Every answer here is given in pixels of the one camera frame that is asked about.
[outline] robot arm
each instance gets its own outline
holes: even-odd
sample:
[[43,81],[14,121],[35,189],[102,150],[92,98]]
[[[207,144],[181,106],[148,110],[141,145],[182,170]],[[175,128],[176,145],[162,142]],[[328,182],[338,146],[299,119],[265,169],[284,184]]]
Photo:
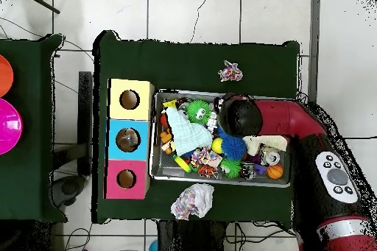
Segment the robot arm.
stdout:
[[293,228],[300,251],[377,251],[369,216],[325,128],[293,101],[224,97],[219,125],[230,135],[289,135],[298,159]]

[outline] yellow cube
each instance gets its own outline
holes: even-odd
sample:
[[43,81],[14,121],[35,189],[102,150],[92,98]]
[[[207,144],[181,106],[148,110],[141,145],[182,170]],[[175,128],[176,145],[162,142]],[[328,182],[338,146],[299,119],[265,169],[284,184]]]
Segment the yellow cube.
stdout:
[[109,79],[110,118],[149,121],[154,90],[148,81]]

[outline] gray button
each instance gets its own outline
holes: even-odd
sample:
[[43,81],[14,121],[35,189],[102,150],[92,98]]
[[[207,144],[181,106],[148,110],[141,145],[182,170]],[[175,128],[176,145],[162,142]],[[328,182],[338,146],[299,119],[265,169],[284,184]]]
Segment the gray button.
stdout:
[[331,169],[327,173],[327,178],[330,182],[337,185],[345,185],[348,182],[348,175],[339,169]]

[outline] metal tray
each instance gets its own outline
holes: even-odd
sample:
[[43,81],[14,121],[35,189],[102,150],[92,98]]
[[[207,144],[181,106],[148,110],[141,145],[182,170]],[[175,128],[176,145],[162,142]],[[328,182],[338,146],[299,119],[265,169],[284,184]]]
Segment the metal tray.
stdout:
[[[223,96],[223,93],[206,93],[206,92],[192,92],[192,91],[168,91],[160,90],[154,95],[154,118],[152,124],[152,134],[149,157],[149,174],[156,180],[169,180],[169,181],[189,181],[198,183],[218,183],[229,185],[248,185],[248,186],[265,186],[265,187],[288,187],[290,180],[290,167],[291,156],[290,147],[287,147],[286,152],[280,152],[280,164],[283,167],[283,176],[277,180],[273,180],[266,175],[257,174],[253,179],[246,180],[241,177],[229,179],[225,176],[225,173],[219,171],[217,179],[202,177],[196,172],[186,173],[180,168],[174,161],[172,155],[167,155],[161,151],[161,138],[160,133],[162,126],[159,122],[161,111],[163,109],[163,100],[180,99],[182,97],[188,97],[190,99],[202,99],[207,102],[212,102],[215,97]],[[267,97],[256,96],[255,99],[272,99]]]

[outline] dark green table cover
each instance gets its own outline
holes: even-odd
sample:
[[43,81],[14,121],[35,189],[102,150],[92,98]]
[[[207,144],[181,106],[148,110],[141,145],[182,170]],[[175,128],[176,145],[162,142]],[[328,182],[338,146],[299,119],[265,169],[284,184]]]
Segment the dark green table cover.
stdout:
[[0,219],[66,218],[49,198],[52,171],[52,53],[63,37],[0,40],[14,82],[3,96],[20,113],[24,131],[14,149],[0,155]]
[[[94,180],[92,212],[98,222],[112,219],[173,219],[172,203],[190,182],[151,179],[144,200],[103,199],[107,80],[109,78],[150,81],[156,89],[248,93],[293,99],[297,91],[299,45],[282,46],[179,44],[154,40],[122,41],[113,31],[102,32],[94,42],[94,99],[99,94],[98,175]],[[218,71],[224,60],[238,63],[239,82],[220,82]],[[212,209],[203,219],[215,221],[280,221],[290,226],[292,187],[267,188],[214,185]]]

